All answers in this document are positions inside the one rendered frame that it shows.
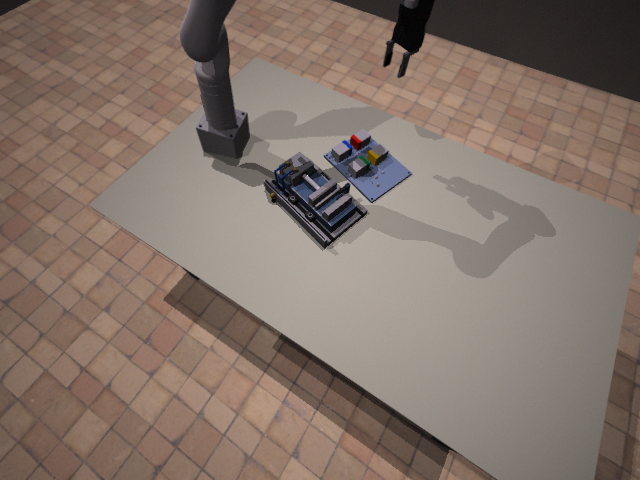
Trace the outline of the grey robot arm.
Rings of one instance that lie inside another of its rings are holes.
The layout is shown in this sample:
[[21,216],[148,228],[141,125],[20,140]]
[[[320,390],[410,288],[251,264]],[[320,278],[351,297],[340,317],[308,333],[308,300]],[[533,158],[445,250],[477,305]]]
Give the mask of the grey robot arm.
[[235,2],[191,0],[179,33],[183,49],[195,60],[205,115],[210,126],[217,130],[231,129],[236,123],[228,36],[223,23]]

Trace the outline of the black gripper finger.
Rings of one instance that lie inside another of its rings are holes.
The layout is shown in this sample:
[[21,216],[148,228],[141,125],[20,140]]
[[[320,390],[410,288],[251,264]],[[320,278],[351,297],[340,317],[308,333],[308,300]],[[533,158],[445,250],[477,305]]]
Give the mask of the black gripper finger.
[[384,57],[384,62],[383,62],[383,67],[387,67],[388,65],[390,65],[391,63],[391,59],[392,59],[392,54],[393,54],[393,47],[394,47],[394,41],[392,39],[386,41],[386,53],[385,53],[385,57]]
[[403,77],[405,75],[410,56],[415,54],[415,53],[417,53],[417,52],[419,52],[419,49],[417,49],[417,50],[415,50],[413,52],[408,52],[407,51],[407,52],[405,52],[403,54],[402,63],[400,65],[398,76],[397,76],[398,78],[401,78],[401,77]]

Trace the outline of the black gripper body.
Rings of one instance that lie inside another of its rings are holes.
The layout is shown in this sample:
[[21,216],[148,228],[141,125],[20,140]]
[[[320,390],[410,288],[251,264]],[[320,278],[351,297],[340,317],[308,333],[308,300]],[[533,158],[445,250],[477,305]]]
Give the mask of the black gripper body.
[[435,0],[396,1],[400,3],[399,17],[394,27],[392,40],[408,52],[413,52],[422,46],[425,26]]

